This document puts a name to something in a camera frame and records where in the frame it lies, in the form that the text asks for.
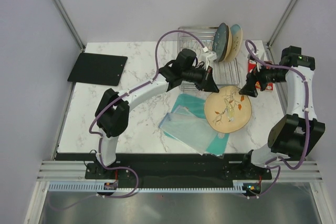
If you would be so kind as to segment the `beige bird plate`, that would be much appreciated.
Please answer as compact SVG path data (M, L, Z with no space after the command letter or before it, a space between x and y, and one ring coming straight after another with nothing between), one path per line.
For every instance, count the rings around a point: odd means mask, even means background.
M224 61L226 61L227 58L228 58L228 55L229 55L231 47L232 47L232 41L233 41L232 31L231 31L231 28L228 27L228 40L227 40L227 47L226 47L226 53L225 53Z
M249 122L251 102L248 96L239 94L239 90L236 86L222 87L205 100L205 118L215 131L236 132Z

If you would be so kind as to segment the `dark teal plate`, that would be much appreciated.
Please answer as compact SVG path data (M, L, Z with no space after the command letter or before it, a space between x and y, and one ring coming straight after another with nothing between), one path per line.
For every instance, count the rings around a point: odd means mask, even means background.
M229 27L225 23L221 23L217 28L212 44L212 51L217 55L217 62L221 62L225 59L228 41Z

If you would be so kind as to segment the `blue and beige plate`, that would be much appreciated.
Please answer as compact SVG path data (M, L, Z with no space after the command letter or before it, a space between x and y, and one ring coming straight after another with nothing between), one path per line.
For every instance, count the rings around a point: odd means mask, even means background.
M228 56L226 57L226 62L232 62L239 54L241 45L243 43L243 30L238 24L232 25L230 28L232 32L232 46Z

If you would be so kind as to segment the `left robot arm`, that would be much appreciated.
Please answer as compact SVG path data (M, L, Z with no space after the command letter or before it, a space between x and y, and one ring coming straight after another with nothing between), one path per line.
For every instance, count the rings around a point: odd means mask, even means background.
M197 64L196 53L183 49L176 59L158 68L152 79L125 91L108 89L104 92L92 122L99 128L96 132L100 136L96 154L99 175L103 178L114 175L119 136L127 129L129 114L138 105L179 87L184 81L194 84L199 91L219 92L213 78L213 64L208 61L214 52L204 50L202 56L205 61Z

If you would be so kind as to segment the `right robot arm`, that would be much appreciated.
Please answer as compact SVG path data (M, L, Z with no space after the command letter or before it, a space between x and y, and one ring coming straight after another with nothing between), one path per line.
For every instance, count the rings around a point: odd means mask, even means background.
M313 57L302 55L301 48L289 46L281 53L277 65L266 63L256 55L252 41L245 42L250 59L257 65L246 76L246 84L239 94L257 97L258 89L264 91L269 83L287 84L287 112L270 130L268 142L249 152L250 160L240 166L241 174L248 179L267 168L274 161L282 161L289 169L296 170L305 161L325 132L325 124L317 120L312 97L312 81L316 62Z

